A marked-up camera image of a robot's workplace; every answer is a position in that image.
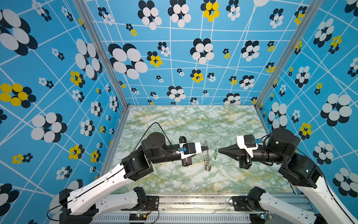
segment blue patterned backdrop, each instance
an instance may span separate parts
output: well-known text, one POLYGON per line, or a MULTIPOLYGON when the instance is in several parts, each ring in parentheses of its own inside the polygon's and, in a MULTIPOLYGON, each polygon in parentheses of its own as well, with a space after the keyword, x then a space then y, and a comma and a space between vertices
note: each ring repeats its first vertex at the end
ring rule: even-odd
POLYGON ((284 127, 301 138, 300 149, 358 217, 356 3, 323 2, 259 109, 269 130, 284 127))
POLYGON ((49 223, 99 176, 123 107, 72 1, 2 2, 0 42, 0 223, 49 223))
POLYGON ((130 104, 254 104, 310 4, 85 2, 130 104))

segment yellow dot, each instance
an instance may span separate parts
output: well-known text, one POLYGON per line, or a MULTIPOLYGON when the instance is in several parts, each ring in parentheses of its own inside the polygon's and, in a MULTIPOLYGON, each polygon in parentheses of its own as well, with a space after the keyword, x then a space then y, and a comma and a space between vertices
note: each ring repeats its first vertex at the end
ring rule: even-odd
POLYGON ((10 103, 14 106, 20 106, 21 105, 21 100, 17 97, 14 97, 10 100, 10 103))
POLYGON ((219 15, 220 15, 220 12, 219 12, 219 10, 217 10, 217 11, 214 11, 213 15, 214 15, 214 17, 215 17, 215 18, 217 18, 217 17, 218 17, 219 15))
POLYGON ((214 15, 210 15, 210 16, 208 16, 208 21, 209 21, 209 22, 214 21, 214 15))
POLYGON ((206 18, 206 17, 208 17, 209 16, 209 11, 208 10, 205 10, 204 12, 203 12, 203 16, 206 18))
POLYGON ((9 102, 11 100, 11 96, 10 96, 10 94, 3 92, 0 94, 0 100, 2 102, 9 102))
POLYGON ((0 86, 0 89, 1 89, 2 92, 11 92, 13 90, 12 87, 7 83, 3 83, 0 86))
POLYGON ((22 91, 22 85, 18 84, 18 83, 15 83, 13 85, 13 90, 15 90, 16 92, 21 92, 22 91))
POLYGON ((212 9, 212 7, 213 7, 213 4, 211 2, 208 2, 206 4, 206 10, 210 10, 210 9, 212 9))
POLYGON ((19 97, 21 100, 27 100, 27 94, 24 93, 24 92, 19 92, 18 97, 19 97))
POLYGON ((219 3, 214 3, 213 6, 212 6, 213 10, 218 10, 219 8, 219 3))

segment metal whisk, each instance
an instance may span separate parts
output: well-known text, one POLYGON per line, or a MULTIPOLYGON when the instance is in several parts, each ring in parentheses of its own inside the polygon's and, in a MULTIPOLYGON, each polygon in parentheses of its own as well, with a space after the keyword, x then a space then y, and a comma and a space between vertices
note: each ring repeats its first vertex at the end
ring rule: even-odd
MULTIPOLYGON (((205 142, 204 142, 204 145, 203 146, 208 146, 208 141, 206 141, 205 139, 205 142)), ((210 171, 211 170, 211 164, 210 164, 210 157, 209 157, 209 150, 205 150, 205 155, 204 155, 204 169, 206 171, 210 171)))

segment marble table surface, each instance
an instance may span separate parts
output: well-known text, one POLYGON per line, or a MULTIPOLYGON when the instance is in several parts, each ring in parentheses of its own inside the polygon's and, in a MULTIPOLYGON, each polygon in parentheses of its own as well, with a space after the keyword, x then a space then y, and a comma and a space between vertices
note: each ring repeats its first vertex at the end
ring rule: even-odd
MULTIPOLYGON (((188 167, 183 167, 181 161, 157 163, 153 165, 154 172, 113 193, 125 193, 136 186, 143 187, 146 193, 248 193, 254 186, 270 193, 293 192, 289 182, 277 172, 279 166, 253 162, 250 169, 244 170, 226 155, 218 154, 216 160, 213 157, 215 149, 235 144, 238 135, 253 134, 255 138, 265 135, 253 106, 131 105, 112 167, 129 155, 149 125, 156 121, 173 144, 178 144, 180 136, 185 136, 188 142, 204 143, 206 139, 211 171, 204 170, 203 154, 192 157, 193 165, 188 167)), ((153 125, 143 139, 152 132, 160 132, 160 128, 153 125)))

